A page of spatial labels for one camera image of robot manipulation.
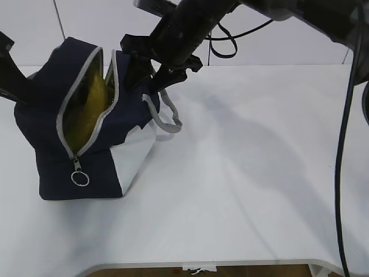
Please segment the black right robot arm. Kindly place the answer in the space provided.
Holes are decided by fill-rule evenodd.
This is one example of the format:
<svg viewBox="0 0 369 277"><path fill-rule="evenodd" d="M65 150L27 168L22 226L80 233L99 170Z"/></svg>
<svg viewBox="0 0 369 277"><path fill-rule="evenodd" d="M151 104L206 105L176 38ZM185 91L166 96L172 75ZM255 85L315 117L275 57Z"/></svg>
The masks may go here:
<svg viewBox="0 0 369 277"><path fill-rule="evenodd" d="M152 90L185 81L186 69L200 70L194 51L222 18L238 6L247 6L272 21L291 17L306 23L331 41L354 52L353 83L368 81L368 1L134 1L134 5L161 18L148 36L126 34L121 48L127 54L161 64Z"/></svg>

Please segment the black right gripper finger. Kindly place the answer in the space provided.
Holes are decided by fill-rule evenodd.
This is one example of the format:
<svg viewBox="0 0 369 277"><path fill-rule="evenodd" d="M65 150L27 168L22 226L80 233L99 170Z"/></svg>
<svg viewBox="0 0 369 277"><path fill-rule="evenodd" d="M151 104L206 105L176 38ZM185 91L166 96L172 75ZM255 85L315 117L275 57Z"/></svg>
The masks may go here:
<svg viewBox="0 0 369 277"><path fill-rule="evenodd" d="M174 84L184 82L187 79L186 65L161 64L159 70L155 71L150 63L151 80L149 81L149 92L154 94L160 92Z"/></svg>
<svg viewBox="0 0 369 277"><path fill-rule="evenodd" d="M132 91L143 79L151 77L152 74L153 66L150 59L138 55L131 55L125 77L126 91Z"/></svg>

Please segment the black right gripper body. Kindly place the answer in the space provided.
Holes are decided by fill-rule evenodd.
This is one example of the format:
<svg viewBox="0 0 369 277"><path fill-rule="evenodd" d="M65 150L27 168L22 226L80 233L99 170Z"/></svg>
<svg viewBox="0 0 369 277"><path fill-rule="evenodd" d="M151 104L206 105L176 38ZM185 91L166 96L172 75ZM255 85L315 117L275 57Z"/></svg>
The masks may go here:
<svg viewBox="0 0 369 277"><path fill-rule="evenodd" d="M160 17L150 35L125 34L121 48L127 54L160 64L186 65L197 72L202 62L193 52L230 10L230 1L180 1L173 12Z"/></svg>

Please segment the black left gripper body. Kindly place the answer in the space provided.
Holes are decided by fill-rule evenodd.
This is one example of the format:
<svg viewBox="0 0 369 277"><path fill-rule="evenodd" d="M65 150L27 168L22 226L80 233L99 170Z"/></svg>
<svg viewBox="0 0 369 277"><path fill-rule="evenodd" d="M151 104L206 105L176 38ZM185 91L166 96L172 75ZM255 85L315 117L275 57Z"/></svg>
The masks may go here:
<svg viewBox="0 0 369 277"><path fill-rule="evenodd" d="M28 81L11 58L13 45L14 41L1 32L1 97L28 103Z"/></svg>

